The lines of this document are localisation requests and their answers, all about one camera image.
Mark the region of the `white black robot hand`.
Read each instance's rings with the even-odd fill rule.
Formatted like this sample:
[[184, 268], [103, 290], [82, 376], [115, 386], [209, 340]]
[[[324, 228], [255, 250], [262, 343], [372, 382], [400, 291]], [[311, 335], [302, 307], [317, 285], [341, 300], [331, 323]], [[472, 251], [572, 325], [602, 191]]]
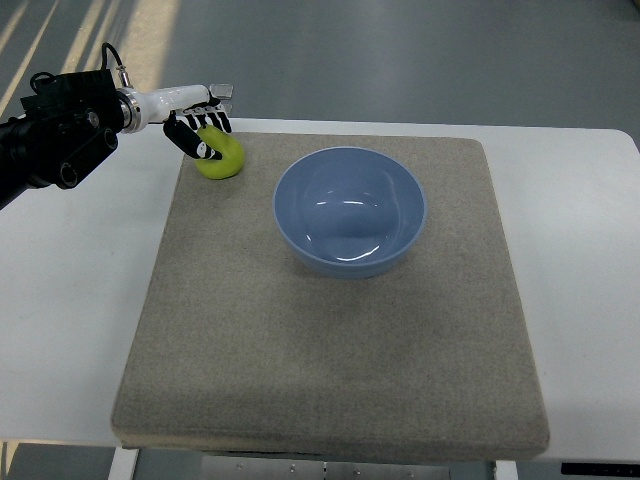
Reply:
[[[149, 124], [162, 124], [165, 136], [193, 159], [221, 160], [222, 154], [195, 132], [211, 125], [231, 133], [230, 120], [221, 100], [203, 85], [163, 88], [147, 93], [132, 87], [117, 90], [123, 113], [123, 133], [137, 133]], [[177, 116], [185, 117], [187, 123]]]

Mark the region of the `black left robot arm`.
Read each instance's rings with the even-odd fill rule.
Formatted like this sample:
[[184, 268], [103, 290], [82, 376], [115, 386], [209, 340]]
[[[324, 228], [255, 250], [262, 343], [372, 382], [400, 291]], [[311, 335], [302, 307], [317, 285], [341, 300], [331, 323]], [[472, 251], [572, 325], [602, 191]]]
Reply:
[[21, 100], [23, 115], [1, 126], [2, 206], [28, 189], [77, 187], [116, 151], [121, 134], [159, 125], [184, 154], [218, 162], [223, 153], [200, 133], [208, 127], [225, 134], [232, 131], [225, 105], [232, 85], [140, 92], [108, 42], [101, 46], [99, 69], [38, 72], [30, 87], [32, 95]]

